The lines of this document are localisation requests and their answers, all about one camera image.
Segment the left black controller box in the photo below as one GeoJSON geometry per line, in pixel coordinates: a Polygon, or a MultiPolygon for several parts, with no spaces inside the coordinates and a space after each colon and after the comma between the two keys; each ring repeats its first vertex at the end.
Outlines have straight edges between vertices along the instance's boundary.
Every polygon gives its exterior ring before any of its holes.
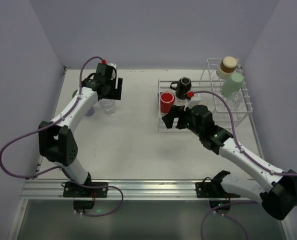
{"type": "Polygon", "coordinates": [[[73,209],[77,212],[85,212],[86,210],[92,210],[95,205],[93,200],[74,200],[73,209]]]}

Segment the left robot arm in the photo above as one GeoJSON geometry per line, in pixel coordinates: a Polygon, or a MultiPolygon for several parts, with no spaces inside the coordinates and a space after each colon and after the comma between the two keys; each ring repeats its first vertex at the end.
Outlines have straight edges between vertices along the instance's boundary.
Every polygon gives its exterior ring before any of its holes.
{"type": "Polygon", "coordinates": [[[120,100],[123,79],[117,75],[115,63],[100,62],[96,71],[80,82],[69,104],[50,122],[38,128],[39,153],[60,167],[71,181],[85,185],[91,178],[77,159],[78,145],[74,132],[87,111],[102,99],[120,100]]]}

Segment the aluminium mounting rail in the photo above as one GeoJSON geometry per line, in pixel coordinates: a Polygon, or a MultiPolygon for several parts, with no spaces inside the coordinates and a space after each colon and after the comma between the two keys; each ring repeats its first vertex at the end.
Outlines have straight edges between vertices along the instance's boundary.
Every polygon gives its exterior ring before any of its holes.
{"type": "MultiPolygon", "coordinates": [[[[21,200],[92,200],[92,197],[64,197],[64,179],[26,180],[21,200]]],[[[109,185],[119,188],[125,201],[212,201],[212,200],[252,200],[261,201],[264,190],[255,180],[229,177],[224,180],[223,189],[227,194],[216,197],[203,192],[196,186],[198,180],[107,180],[109,185]]]]}

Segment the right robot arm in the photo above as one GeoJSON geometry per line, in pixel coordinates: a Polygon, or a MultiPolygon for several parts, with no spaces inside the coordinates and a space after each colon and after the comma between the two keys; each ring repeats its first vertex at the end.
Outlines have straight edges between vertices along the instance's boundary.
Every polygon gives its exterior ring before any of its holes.
{"type": "Polygon", "coordinates": [[[284,220],[297,205],[297,172],[285,171],[249,152],[232,133],[215,124],[205,105],[173,105],[162,120],[168,129],[177,120],[177,129],[190,130],[207,150],[231,161],[255,180],[251,183],[227,173],[216,181],[222,191],[261,204],[277,220],[284,220]]]}

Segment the right black controller box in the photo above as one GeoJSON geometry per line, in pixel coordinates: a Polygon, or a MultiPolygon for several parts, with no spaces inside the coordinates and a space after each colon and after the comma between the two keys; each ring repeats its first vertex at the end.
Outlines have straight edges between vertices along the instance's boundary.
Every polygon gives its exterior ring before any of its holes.
{"type": "Polygon", "coordinates": [[[218,209],[216,209],[217,211],[229,211],[231,209],[231,206],[227,204],[230,204],[231,202],[229,200],[214,200],[211,199],[209,201],[209,206],[214,209],[216,207],[218,207],[218,209]]]}

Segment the clear glass front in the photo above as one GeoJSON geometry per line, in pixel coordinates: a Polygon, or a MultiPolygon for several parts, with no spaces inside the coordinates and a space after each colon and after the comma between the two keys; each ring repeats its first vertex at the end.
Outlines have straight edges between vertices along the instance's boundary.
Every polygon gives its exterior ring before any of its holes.
{"type": "Polygon", "coordinates": [[[102,110],[107,115],[113,115],[115,113],[115,111],[116,111],[116,106],[111,107],[111,108],[102,108],[102,110]]]}

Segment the black controller box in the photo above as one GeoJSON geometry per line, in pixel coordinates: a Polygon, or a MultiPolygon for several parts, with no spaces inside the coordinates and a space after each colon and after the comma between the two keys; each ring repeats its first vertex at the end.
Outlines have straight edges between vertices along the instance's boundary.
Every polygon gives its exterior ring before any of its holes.
{"type": "Polygon", "coordinates": [[[216,209],[217,211],[229,211],[231,209],[231,206],[227,204],[230,204],[231,202],[229,200],[214,200],[211,199],[209,201],[209,206],[214,209],[216,207],[218,207],[218,209],[216,209]]]}
{"type": "Polygon", "coordinates": [[[85,212],[86,210],[92,210],[95,205],[93,200],[74,200],[73,209],[77,212],[85,212]]]}

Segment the lavender cup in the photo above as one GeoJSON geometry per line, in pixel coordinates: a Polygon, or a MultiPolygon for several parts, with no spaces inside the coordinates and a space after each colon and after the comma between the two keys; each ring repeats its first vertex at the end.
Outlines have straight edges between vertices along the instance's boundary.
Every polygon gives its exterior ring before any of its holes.
{"type": "Polygon", "coordinates": [[[91,117],[95,113],[94,106],[92,106],[86,113],[85,116],[91,117]]]}

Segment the black mug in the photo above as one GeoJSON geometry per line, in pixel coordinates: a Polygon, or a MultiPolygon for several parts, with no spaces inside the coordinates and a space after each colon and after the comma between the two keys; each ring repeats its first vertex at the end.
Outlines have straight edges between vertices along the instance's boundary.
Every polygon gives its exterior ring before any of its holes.
{"type": "Polygon", "coordinates": [[[186,99],[186,93],[192,88],[192,81],[188,77],[182,77],[170,84],[170,89],[175,91],[175,96],[180,100],[186,99]]]}

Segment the clear glass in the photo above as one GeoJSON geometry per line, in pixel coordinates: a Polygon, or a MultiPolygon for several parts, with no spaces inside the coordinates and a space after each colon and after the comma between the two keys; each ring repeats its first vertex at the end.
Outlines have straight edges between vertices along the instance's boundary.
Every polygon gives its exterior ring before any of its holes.
{"type": "Polygon", "coordinates": [[[116,106],[111,107],[111,108],[102,108],[102,110],[107,115],[113,115],[115,113],[115,111],[116,111],[116,106]]]}
{"type": "Polygon", "coordinates": [[[115,100],[114,99],[101,99],[101,100],[99,100],[99,105],[104,109],[112,108],[115,106],[115,100]]]}

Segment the tall light green cup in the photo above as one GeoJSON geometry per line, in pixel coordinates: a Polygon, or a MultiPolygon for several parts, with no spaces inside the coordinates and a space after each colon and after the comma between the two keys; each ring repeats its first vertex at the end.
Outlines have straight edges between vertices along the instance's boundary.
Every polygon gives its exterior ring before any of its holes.
{"type": "Polygon", "coordinates": [[[221,86],[221,94],[229,98],[233,92],[238,92],[243,85],[244,77],[239,72],[231,74],[221,86]]]}

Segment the red mug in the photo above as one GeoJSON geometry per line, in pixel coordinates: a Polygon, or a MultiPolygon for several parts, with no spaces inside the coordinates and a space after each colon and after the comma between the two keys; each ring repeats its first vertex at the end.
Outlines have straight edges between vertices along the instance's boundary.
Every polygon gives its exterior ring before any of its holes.
{"type": "Polygon", "coordinates": [[[175,95],[172,92],[164,91],[160,94],[160,112],[167,114],[175,103],[175,95]]]}

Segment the brown and cream cup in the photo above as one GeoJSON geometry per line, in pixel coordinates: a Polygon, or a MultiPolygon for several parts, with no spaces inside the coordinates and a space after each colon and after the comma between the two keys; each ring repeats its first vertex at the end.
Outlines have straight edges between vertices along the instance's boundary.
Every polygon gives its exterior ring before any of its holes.
{"type": "Polygon", "coordinates": [[[218,69],[217,69],[217,76],[220,79],[227,79],[231,76],[238,65],[238,60],[232,56],[226,56],[222,59],[218,69]]]}

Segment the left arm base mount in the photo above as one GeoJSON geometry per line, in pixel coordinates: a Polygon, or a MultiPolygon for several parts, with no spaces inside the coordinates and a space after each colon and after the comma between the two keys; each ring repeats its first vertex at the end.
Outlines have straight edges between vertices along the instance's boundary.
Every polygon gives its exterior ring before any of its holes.
{"type": "Polygon", "coordinates": [[[65,198],[106,198],[108,192],[108,182],[91,181],[87,186],[79,186],[71,181],[61,184],[63,187],[63,197],[65,198]]]}

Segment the clear glass upper rack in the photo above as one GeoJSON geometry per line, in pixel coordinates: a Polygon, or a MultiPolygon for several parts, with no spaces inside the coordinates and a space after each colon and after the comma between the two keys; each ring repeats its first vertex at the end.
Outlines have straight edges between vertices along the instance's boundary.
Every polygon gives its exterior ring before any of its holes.
{"type": "Polygon", "coordinates": [[[227,98],[226,103],[232,112],[237,112],[242,101],[243,95],[241,92],[235,91],[227,98]]]}

